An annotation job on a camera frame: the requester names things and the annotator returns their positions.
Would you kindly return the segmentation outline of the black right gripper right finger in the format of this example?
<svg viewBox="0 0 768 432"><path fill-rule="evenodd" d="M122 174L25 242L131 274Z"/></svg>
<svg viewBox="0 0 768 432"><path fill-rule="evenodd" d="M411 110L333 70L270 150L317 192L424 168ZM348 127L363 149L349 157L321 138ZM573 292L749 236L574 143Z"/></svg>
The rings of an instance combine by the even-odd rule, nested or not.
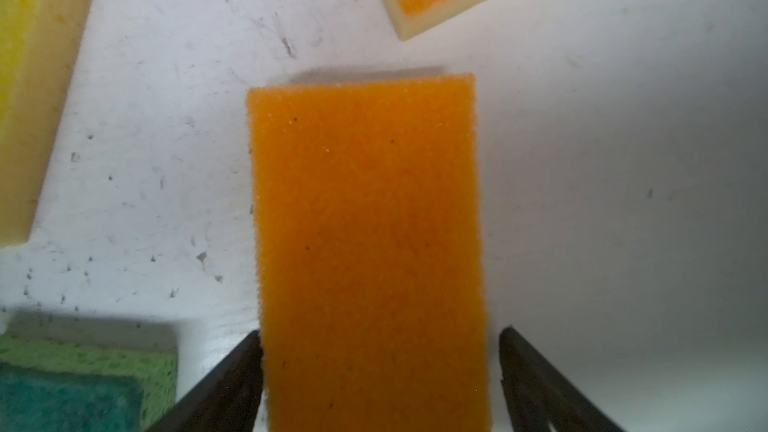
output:
<svg viewBox="0 0 768 432"><path fill-rule="evenodd" d="M623 431L511 326L499 335L499 362L513 430Z"/></svg>

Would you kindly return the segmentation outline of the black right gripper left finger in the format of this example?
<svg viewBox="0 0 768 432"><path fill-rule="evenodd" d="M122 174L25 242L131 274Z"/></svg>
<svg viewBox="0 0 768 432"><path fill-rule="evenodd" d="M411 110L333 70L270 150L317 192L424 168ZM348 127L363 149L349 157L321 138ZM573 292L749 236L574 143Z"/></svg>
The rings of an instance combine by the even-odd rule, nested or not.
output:
<svg viewBox="0 0 768 432"><path fill-rule="evenodd" d="M260 334L254 330L149 429L252 431L263 392L262 358Z"/></svg>

